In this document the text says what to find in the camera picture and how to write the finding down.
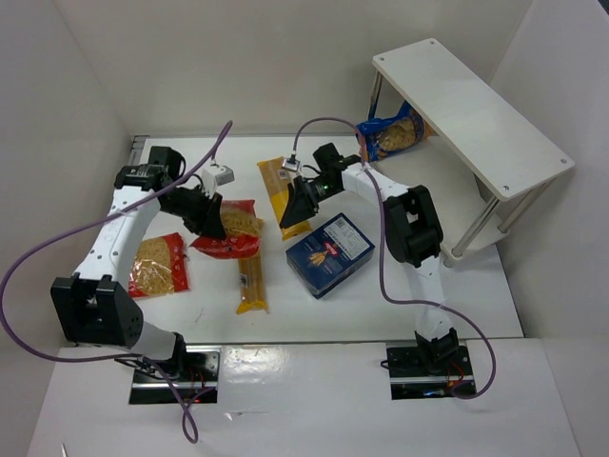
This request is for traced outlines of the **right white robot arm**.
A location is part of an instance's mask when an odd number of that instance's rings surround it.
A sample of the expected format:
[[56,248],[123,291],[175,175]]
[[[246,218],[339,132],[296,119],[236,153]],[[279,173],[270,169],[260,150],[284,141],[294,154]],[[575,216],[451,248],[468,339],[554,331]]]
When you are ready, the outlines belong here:
[[388,251],[401,264],[428,273],[438,269],[443,231],[426,187],[397,183],[362,163],[356,154],[342,156],[332,143],[317,148],[313,159],[319,169],[317,176],[298,175],[287,185],[282,229],[311,219],[322,201],[348,191],[379,208],[381,256]]

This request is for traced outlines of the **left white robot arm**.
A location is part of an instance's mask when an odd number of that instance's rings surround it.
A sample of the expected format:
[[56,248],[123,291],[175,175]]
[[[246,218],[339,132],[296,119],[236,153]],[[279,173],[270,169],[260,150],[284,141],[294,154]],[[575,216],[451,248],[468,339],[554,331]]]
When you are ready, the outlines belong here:
[[160,212],[176,216],[198,236],[223,239],[222,197],[217,188],[233,172],[211,163],[184,183],[184,156],[170,147],[154,147],[141,165],[124,166],[114,180],[105,222],[83,262],[69,278],[56,278],[50,289],[66,339],[80,345],[116,347],[146,356],[171,372],[187,366],[187,344],[177,332],[155,327],[128,294],[136,253],[148,226]]

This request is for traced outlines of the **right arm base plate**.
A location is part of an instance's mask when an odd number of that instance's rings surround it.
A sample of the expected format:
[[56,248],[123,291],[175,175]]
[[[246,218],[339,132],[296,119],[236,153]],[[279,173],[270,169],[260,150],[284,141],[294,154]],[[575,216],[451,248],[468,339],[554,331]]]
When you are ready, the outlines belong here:
[[417,347],[388,346],[380,366],[388,372],[393,400],[441,399],[477,392],[465,345],[432,368],[423,363]]

